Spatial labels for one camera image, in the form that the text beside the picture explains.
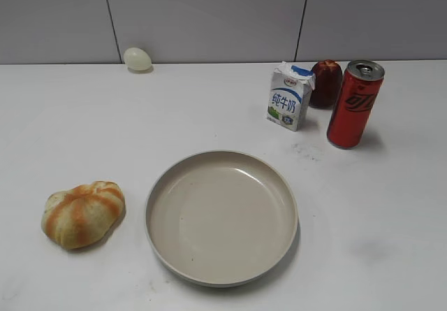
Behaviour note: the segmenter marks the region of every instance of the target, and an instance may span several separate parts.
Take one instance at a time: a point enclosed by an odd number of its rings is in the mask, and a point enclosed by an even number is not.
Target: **bread bun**
[[[45,204],[42,230],[65,249],[100,240],[124,209],[124,196],[114,182],[93,182],[52,194]]]

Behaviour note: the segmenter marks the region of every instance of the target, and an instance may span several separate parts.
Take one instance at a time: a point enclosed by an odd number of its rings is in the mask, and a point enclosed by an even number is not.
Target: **tile grout line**
[[[115,31],[115,24],[113,23],[112,12],[110,11],[109,0],[105,0],[105,2],[107,3],[107,9],[109,12],[110,23],[112,24],[113,36],[115,37],[115,44],[117,46],[117,51],[118,51],[118,56],[119,56],[119,63],[122,64],[123,60],[121,58],[121,52],[119,51],[119,43],[118,43],[117,33]]]
[[[298,46],[300,45],[300,38],[301,38],[301,31],[302,31],[302,23],[305,20],[305,14],[306,14],[306,6],[307,6],[307,0],[305,0],[305,5],[302,8],[302,15],[301,15],[301,23],[300,23],[300,31],[298,32],[298,40],[296,42],[296,49],[295,49],[295,56],[293,58],[293,61],[296,61],[296,55],[298,54]]]

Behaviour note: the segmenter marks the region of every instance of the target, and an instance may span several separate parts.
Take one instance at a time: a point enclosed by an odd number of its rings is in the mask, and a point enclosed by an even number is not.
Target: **beige plate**
[[[195,283],[231,287],[271,269],[298,226],[295,199],[264,162],[204,152],[175,164],[149,195],[149,239],[163,264]]]

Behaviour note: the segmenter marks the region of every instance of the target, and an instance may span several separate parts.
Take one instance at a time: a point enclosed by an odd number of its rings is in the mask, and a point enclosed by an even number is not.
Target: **red can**
[[[338,148],[355,147],[362,137],[385,70],[371,61],[349,62],[328,127],[328,140]]]

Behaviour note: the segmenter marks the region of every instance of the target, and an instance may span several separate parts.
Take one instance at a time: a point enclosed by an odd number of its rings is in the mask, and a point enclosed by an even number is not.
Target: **pull tab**
[[[372,67],[365,64],[359,64],[356,66],[357,70],[360,71],[362,77],[371,77]]]

